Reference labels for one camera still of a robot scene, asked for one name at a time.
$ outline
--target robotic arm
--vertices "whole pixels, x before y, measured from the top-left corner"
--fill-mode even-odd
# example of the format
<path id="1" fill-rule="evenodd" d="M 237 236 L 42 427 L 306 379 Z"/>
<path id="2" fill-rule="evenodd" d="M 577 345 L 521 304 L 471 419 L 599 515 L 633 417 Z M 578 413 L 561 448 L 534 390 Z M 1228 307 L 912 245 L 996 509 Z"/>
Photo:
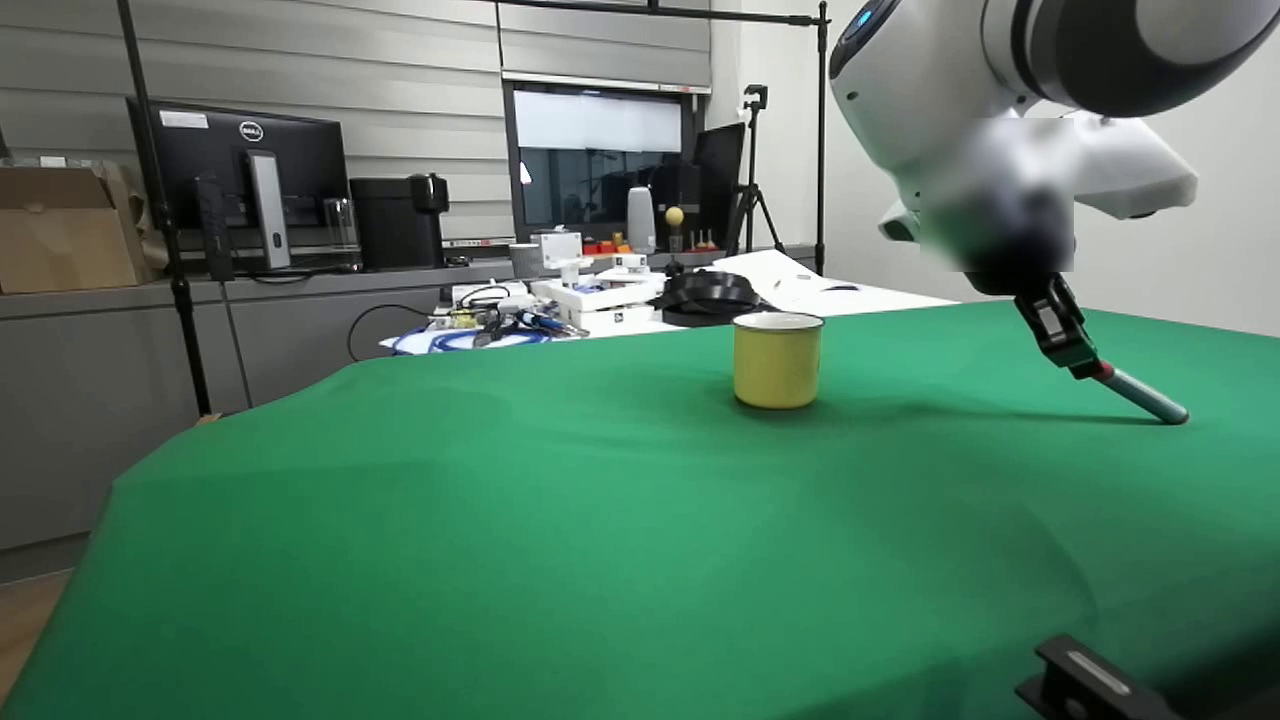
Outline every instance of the robotic arm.
<path id="1" fill-rule="evenodd" d="M 1166 425 L 1187 413 L 1102 363 L 1060 272 L 1076 257 L 1069 197 L 1101 156 L 1136 156 L 1155 205 L 1091 190 L 1110 217 L 1187 205 L 1194 182 L 1142 125 L 1069 119 L 1076 156 L 1039 165 L 1034 101 L 1151 116 L 1230 75 L 1280 25 L 1280 0 L 868 0 L 830 50 L 830 93 L 895 181 L 890 239 L 946 253 L 973 286 L 1011 297 L 1039 353 Z"/>

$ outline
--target green tablecloth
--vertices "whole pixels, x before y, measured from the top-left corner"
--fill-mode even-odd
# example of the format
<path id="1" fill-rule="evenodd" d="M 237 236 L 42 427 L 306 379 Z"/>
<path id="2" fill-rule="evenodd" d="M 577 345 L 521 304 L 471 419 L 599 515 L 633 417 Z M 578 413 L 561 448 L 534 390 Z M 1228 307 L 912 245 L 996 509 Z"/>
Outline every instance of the green tablecloth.
<path id="1" fill-rule="evenodd" d="M 732 331 L 358 363 L 126 471 L 6 713 L 996 720 L 1051 631 L 1280 679 L 1280 339 L 1091 329 L 1194 419 L 1004 304 L 834 320 L 797 417 Z"/>

